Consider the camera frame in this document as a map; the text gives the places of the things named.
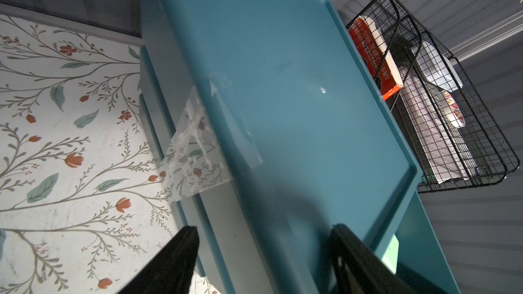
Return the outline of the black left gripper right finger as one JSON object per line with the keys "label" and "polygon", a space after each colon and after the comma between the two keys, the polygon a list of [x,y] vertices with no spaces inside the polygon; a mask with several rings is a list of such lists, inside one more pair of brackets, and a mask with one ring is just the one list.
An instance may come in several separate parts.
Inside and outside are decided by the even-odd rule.
{"label": "black left gripper right finger", "polygon": [[330,233],[330,256],[338,293],[414,293],[344,224]]}

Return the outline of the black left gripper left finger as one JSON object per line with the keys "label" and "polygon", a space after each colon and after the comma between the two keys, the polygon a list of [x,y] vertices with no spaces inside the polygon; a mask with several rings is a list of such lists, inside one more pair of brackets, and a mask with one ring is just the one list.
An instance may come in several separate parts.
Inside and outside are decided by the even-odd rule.
{"label": "black left gripper left finger", "polygon": [[124,294],[189,293],[199,246],[197,228],[183,227],[120,292]]}

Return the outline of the teal drawer cabinet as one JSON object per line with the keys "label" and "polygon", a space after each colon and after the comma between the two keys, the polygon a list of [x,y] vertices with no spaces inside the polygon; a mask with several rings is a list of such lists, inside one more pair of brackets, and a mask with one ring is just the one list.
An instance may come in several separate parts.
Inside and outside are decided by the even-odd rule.
{"label": "teal drawer cabinet", "polygon": [[221,293],[339,293],[347,226],[416,293],[459,291],[422,170],[330,0],[141,0],[140,103],[197,272]]}

